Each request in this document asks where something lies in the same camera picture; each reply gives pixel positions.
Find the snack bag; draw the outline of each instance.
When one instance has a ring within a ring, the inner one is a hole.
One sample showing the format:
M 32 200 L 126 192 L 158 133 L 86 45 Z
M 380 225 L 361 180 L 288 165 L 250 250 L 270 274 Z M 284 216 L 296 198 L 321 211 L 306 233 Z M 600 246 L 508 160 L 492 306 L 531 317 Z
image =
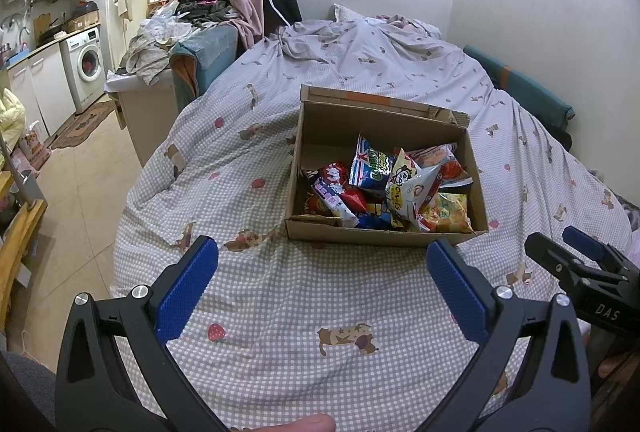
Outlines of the snack bag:
M 331 211 L 326 208 L 320 197 L 318 197 L 318 195 L 312 190 L 308 190 L 306 193 L 303 211 L 307 215 L 322 215 L 324 217 L 332 216 Z
M 336 161 L 320 169 L 319 172 L 353 213 L 367 211 L 367 202 L 364 194 L 357 188 L 352 187 L 347 181 L 349 177 L 347 165 L 342 161 Z
M 447 143 L 436 147 L 426 148 L 423 150 L 414 150 L 407 152 L 420 168 L 427 168 L 441 165 L 442 187 L 452 188 L 470 185 L 474 182 L 463 169 L 453 152 L 456 151 L 458 145 L 456 143 Z
M 369 146 L 369 142 L 360 134 L 356 155 L 351 165 L 349 184 L 383 195 L 393 164 L 393 158 L 373 150 Z
M 321 202 L 331 211 L 334 217 L 342 219 L 344 227 L 356 227 L 358 218 L 344 204 L 335 190 L 320 176 L 316 174 L 310 178 L 311 189 L 320 197 Z
M 367 203 L 367 211 L 358 215 L 358 226 L 364 229 L 395 229 L 404 231 L 402 220 L 389 210 L 386 203 Z
M 442 182 L 440 166 L 421 169 L 404 150 L 400 150 L 396 164 L 386 184 L 386 201 L 402 219 L 419 231 L 432 231 L 433 224 L 422 214 Z
M 438 233 L 471 233 L 473 229 L 466 214 L 466 202 L 463 193 L 438 192 L 424 208 L 424 218 Z

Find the washing machine door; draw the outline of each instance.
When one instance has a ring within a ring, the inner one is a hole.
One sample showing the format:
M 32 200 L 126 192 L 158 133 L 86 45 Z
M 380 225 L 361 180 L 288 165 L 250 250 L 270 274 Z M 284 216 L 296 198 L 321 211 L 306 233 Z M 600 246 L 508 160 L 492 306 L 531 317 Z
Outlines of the washing machine door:
M 100 47 L 88 44 L 78 54 L 78 76 L 82 81 L 90 82 L 98 79 L 102 72 L 100 64 Z

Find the blue gripper pad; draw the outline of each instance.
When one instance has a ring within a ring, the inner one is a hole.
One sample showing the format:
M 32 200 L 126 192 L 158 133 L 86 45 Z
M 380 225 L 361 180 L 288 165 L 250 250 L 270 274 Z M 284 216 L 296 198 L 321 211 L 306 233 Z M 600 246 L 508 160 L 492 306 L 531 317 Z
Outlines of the blue gripper pad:
M 489 337 L 487 307 L 461 273 L 456 260 L 460 261 L 465 269 L 472 269 L 464 265 L 462 258 L 448 242 L 432 242 L 427 248 L 427 269 L 456 319 L 460 331 L 470 342 L 482 345 Z M 486 279 L 482 280 L 491 288 Z
M 218 245 L 208 237 L 198 237 L 178 264 L 182 267 L 173 285 L 156 309 L 156 337 L 162 345 L 179 338 L 200 297 L 218 268 Z
M 603 257 L 602 244 L 575 226 L 567 226 L 564 229 L 562 240 L 591 260 L 597 262 Z

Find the washing machine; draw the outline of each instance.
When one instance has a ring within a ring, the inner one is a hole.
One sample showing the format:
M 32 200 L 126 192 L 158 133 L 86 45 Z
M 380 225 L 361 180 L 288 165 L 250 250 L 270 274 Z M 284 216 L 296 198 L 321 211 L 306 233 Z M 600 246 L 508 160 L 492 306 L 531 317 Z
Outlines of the washing machine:
M 60 42 L 60 49 L 76 112 L 84 112 L 102 95 L 106 81 L 98 28 L 68 37 Z

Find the metal screw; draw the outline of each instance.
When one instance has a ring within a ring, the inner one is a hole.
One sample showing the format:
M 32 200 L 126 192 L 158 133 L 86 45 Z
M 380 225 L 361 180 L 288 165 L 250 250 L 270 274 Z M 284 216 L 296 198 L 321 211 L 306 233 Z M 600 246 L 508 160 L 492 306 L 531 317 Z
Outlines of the metal screw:
M 149 288 L 144 285 L 135 286 L 131 290 L 131 294 L 133 295 L 133 298 L 144 298 L 148 295 L 148 293 L 149 293 Z
M 89 301 L 89 295 L 87 293 L 80 293 L 76 295 L 74 303 L 78 306 L 84 306 Z
M 562 307 L 567 307 L 571 303 L 571 300 L 569 300 L 567 295 L 562 295 L 561 293 L 556 297 L 556 302 Z
M 507 286 L 498 286 L 495 288 L 495 292 L 498 297 L 504 298 L 505 300 L 508 300 L 513 296 L 513 291 L 511 291 L 511 288 L 508 288 Z

